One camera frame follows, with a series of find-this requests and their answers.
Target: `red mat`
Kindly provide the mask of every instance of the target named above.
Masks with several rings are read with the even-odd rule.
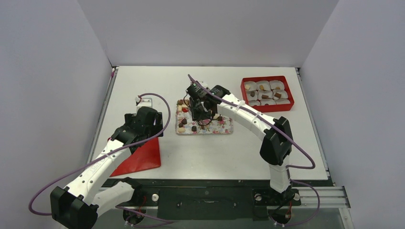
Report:
[[[123,161],[111,174],[111,177],[158,168],[160,166],[159,140],[156,137],[139,147],[134,154]]]

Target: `white table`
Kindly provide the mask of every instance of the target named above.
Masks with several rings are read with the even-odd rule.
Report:
[[[159,139],[161,167],[119,177],[148,179],[270,179],[267,163],[260,157],[261,141],[243,126],[234,122],[231,135],[175,134],[175,104],[185,96],[189,86],[187,74],[205,81],[210,87],[221,85],[242,99],[240,89],[244,77],[284,75],[295,104],[290,111],[267,115],[284,116],[290,121],[294,140],[314,159],[313,170],[290,169],[298,180],[325,180],[327,173],[305,104],[295,68],[268,67],[153,67],[120,66],[101,126],[93,158],[105,147],[106,140],[123,125],[124,114],[135,113],[135,97],[142,93],[158,93],[171,105],[171,123]],[[167,108],[159,98],[153,98],[153,108],[163,113]],[[290,163],[310,166],[310,162],[295,148]]]

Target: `red container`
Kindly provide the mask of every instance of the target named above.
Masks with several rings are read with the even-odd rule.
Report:
[[[241,89],[242,89],[242,97],[245,100],[246,104],[249,105],[249,101],[247,100],[246,96],[246,89],[245,89],[245,82],[253,81],[272,81],[272,80],[280,80],[284,84],[284,90],[288,94],[288,100],[290,100],[290,104],[276,104],[276,105],[264,105],[264,106],[253,106],[254,109],[261,111],[261,112],[277,112],[277,111],[289,111],[291,110],[292,106],[294,105],[294,99],[292,98],[292,94],[290,88],[288,86],[287,80],[284,76],[263,76],[263,77],[250,77],[250,78],[243,78]]]

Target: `white arm segment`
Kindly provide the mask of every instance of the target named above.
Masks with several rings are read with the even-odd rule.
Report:
[[[130,184],[120,181],[113,187],[97,193],[92,204],[99,206],[97,208],[98,217],[118,204],[130,201],[134,191]]]
[[[106,147],[103,149],[103,152],[97,158],[122,146],[122,142],[109,140]],[[69,187],[68,192],[76,197],[82,195],[84,197],[83,202],[90,205],[104,182],[119,164],[129,156],[131,156],[131,152],[126,148],[102,159],[90,167],[87,167],[74,181],[66,185]]]
[[[248,130],[252,131],[257,137],[259,137],[261,141],[263,141],[263,138],[266,135],[264,130],[270,129],[271,127],[263,121],[259,120],[257,116],[261,116],[271,124],[274,124],[274,117],[263,114],[262,112],[259,112],[256,109],[246,105],[243,100],[239,100],[234,96],[234,94],[227,94],[222,99],[234,103],[237,106],[245,107],[256,113],[256,115],[253,115],[251,113],[248,113],[247,111],[239,109],[239,107],[234,107],[226,103],[220,103],[219,105],[217,105],[219,114],[232,118],[239,124],[246,127]],[[269,164],[271,174],[270,187],[279,193],[285,191],[290,185],[288,169],[286,168],[286,165],[288,164],[289,156],[286,156],[282,166],[274,166]]]

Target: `gray wall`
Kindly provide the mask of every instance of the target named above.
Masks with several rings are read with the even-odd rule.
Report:
[[[405,1],[340,0],[302,69],[357,229],[404,228]]]
[[[13,0],[0,3],[0,69],[0,228],[50,228],[28,202],[84,163],[111,66],[76,0]],[[35,209],[50,211],[49,193]]]
[[[78,0],[113,65],[302,66],[338,0]]]

